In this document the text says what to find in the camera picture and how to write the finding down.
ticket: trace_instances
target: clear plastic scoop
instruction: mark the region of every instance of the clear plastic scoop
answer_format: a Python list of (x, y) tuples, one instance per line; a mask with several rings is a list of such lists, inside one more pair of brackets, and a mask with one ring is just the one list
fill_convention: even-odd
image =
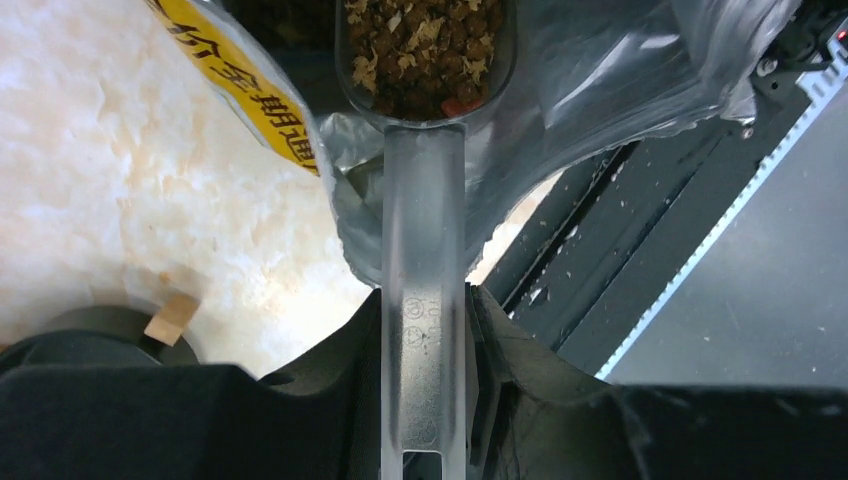
[(344, 0), (336, 71), (353, 106), (385, 134), (381, 469), (403, 478), (406, 452), (438, 453), (442, 478), (465, 478), (465, 137), (491, 118), (516, 57), (515, 6), (504, 0), (488, 82), (492, 96), (460, 117), (410, 122), (371, 110), (353, 84)]

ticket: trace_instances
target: marble floor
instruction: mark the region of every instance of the marble floor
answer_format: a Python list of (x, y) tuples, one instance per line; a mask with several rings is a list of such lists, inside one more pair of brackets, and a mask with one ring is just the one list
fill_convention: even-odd
[(182, 291), (202, 299), (186, 335), (201, 358), (263, 375), (367, 296), (318, 178), (256, 142), (142, 0), (6, 0), (0, 31), (0, 344)]

